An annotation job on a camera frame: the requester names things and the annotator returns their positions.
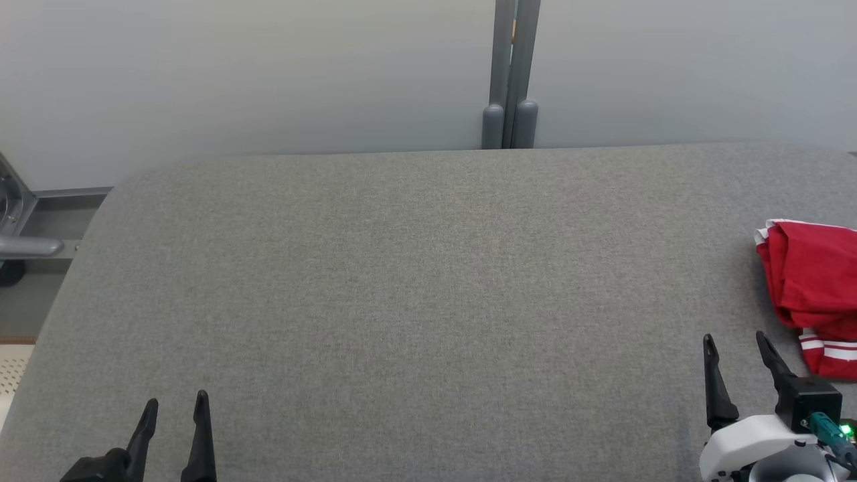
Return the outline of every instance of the metal frame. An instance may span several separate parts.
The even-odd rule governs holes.
[[[530,86],[530,68],[536,45],[538,11],[542,0],[520,0],[509,70],[509,87],[506,97],[506,115],[503,123],[503,148],[532,148],[536,138],[538,104],[527,99]]]
[[[71,197],[71,196],[103,196],[113,189],[111,186],[103,188],[75,188],[67,190],[35,190],[33,196],[36,199],[47,199],[49,197]]]
[[[8,259],[74,257],[80,239],[66,242],[54,238],[21,236],[30,214],[39,201],[18,177],[12,165],[0,154],[0,200],[5,209],[0,219],[0,265]]]
[[[515,0],[496,0],[494,7],[494,47],[491,51],[491,87],[488,107],[482,111],[482,148],[503,147],[503,121],[512,55],[512,28]]]
[[[36,196],[0,154],[0,199],[5,199],[5,210],[0,219],[0,236],[17,236],[36,207]]]

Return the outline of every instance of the floor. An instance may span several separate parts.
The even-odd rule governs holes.
[[[83,238],[104,196],[57,197],[39,200],[22,236]],[[51,309],[69,260],[32,260],[27,274],[10,287],[0,287],[0,337],[36,337]]]

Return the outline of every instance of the gray wall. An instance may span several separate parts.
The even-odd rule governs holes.
[[[180,158],[479,148],[492,0],[4,0],[0,151],[32,190]]]
[[[542,0],[536,147],[857,150],[855,18],[851,0]]]

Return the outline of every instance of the red and white striped cuff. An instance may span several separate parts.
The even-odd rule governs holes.
[[[812,373],[822,377],[853,380],[857,373],[857,342],[818,338],[812,328],[803,328],[800,349]]]

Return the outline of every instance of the gray felt table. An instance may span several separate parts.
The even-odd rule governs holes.
[[[161,402],[178,481],[195,393],[219,479],[694,480],[702,337],[743,415],[795,371],[753,229],[857,226],[857,160],[785,144],[263,156],[117,186],[0,437],[56,481]],[[844,385],[844,412],[857,389]]]

